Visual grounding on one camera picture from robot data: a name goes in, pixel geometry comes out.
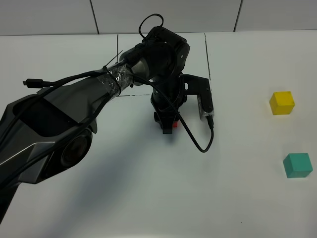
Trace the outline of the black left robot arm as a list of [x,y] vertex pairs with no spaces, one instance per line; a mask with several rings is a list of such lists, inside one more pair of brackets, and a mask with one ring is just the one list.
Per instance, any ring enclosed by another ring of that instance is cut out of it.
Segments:
[[40,183],[86,156],[97,116],[127,87],[152,80],[166,84],[173,100],[189,49],[185,38],[157,26],[114,65],[55,82],[25,80],[37,93],[8,104],[0,120],[1,216],[21,183]]

